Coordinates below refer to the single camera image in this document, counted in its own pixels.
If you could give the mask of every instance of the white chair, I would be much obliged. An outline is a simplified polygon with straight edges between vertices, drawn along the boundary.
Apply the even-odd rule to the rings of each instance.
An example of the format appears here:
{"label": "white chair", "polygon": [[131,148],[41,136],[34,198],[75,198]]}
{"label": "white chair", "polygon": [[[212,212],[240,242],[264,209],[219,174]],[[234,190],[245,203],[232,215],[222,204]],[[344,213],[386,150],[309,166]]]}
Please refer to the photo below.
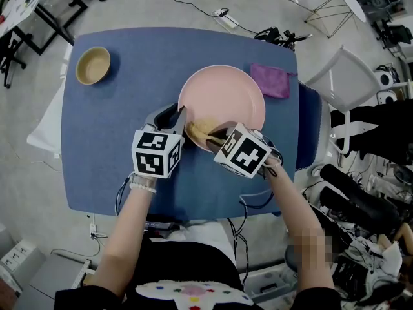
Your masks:
{"label": "white chair", "polygon": [[335,109],[345,115],[344,147],[342,154],[350,148],[350,110],[366,102],[380,90],[379,81],[373,71],[352,52],[341,46],[333,58],[306,85],[316,90]]}

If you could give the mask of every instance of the white table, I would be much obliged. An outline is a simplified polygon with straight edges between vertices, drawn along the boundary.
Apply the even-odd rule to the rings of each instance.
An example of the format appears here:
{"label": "white table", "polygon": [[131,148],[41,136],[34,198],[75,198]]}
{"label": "white table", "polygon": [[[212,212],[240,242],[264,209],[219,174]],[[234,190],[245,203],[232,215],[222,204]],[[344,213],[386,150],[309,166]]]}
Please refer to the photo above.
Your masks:
{"label": "white table", "polygon": [[[344,0],[345,5],[329,5],[332,1],[334,0],[327,0],[321,5],[319,5],[316,9],[312,11],[312,13],[307,17],[307,19],[304,21],[305,23],[308,23],[315,27],[317,30],[320,32],[324,33],[328,38],[331,38],[334,36],[334,34],[337,33],[338,30],[353,16],[355,15],[361,22],[366,23],[366,15],[364,14],[363,9],[361,9],[360,4],[358,3],[357,0]],[[318,12],[322,9],[328,9],[328,8],[344,8],[345,12],[340,12],[340,13],[335,13],[335,14],[330,14],[330,15],[324,15],[320,16]],[[344,18],[341,20],[341,22],[338,24],[337,28],[329,34],[328,32],[325,33],[321,29],[317,28],[314,26],[314,24],[311,24],[310,22],[315,21],[317,19],[323,19],[326,17],[331,17],[331,16],[338,16],[338,15],[345,15]]]}
{"label": "white table", "polygon": [[[74,44],[73,37],[67,32],[67,27],[84,11],[87,6],[82,0],[73,0],[74,4],[79,8],[69,18],[69,20],[60,25],[59,21],[42,5],[39,4],[39,0],[30,0],[29,4],[25,6],[26,0],[9,0],[7,5],[3,8],[2,14],[5,16],[5,21],[0,25],[0,37],[4,36],[7,32],[13,31],[17,34],[32,50],[41,55],[53,39],[60,35],[71,45]],[[42,47],[38,47],[32,41],[31,34],[25,34],[18,25],[29,17],[32,12],[35,12],[45,23],[50,26],[54,33],[47,39],[46,43]]]}

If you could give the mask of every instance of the pink plate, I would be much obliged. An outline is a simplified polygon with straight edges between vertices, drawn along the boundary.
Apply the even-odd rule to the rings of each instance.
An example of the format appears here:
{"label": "pink plate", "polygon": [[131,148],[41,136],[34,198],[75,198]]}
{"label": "pink plate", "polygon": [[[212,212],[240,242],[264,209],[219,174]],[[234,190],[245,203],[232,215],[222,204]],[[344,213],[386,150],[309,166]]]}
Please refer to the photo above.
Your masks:
{"label": "pink plate", "polygon": [[[183,85],[178,106],[188,109],[186,124],[201,118],[217,122],[236,121],[261,130],[265,120],[264,97],[256,82],[245,72],[229,65],[211,65],[193,74]],[[204,141],[195,141],[210,151]]]}

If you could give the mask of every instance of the blue tablecloth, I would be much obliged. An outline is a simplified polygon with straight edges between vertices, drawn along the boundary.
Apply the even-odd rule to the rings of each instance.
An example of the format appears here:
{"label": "blue tablecloth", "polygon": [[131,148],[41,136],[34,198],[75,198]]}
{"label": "blue tablecloth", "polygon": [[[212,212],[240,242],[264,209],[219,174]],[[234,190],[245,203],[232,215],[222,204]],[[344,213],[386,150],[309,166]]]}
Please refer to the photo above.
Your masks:
{"label": "blue tablecloth", "polygon": [[[90,47],[103,46],[111,56],[110,72],[98,84],[76,79],[76,63]],[[208,65],[232,65],[250,73],[251,63],[296,73],[293,51],[255,39],[187,28],[129,28],[96,32],[76,39],[66,79],[62,115],[62,160],[69,207],[114,214],[117,190],[133,170],[134,131],[146,116],[177,102],[185,81]],[[263,133],[282,152],[294,178],[299,127],[297,77],[290,78],[290,98],[265,97]],[[249,180],[212,161],[197,147],[185,149],[172,177],[159,180],[150,213],[176,219],[213,219],[244,215],[240,194],[268,189],[256,176]],[[260,204],[268,194],[249,198]],[[272,201],[249,214],[278,211]]]}

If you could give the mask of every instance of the sleeve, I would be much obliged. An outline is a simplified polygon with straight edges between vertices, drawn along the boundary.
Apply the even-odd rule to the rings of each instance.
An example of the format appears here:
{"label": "sleeve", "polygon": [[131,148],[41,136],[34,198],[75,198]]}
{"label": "sleeve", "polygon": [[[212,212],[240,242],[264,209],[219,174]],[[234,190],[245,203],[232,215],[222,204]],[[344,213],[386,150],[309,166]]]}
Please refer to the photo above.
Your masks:
{"label": "sleeve", "polygon": [[55,296],[55,310],[69,309],[119,309],[121,300],[111,291],[98,286],[58,291]]}
{"label": "sleeve", "polygon": [[297,294],[291,310],[308,309],[314,307],[318,310],[340,310],[340,294],[331,288],[310,288]]}

